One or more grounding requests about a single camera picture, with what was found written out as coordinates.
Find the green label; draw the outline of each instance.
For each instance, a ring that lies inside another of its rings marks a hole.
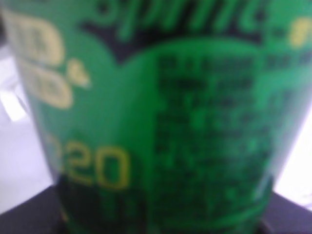
[[[312,3],[4,2],[73,233],[253,233],[311,100]]]

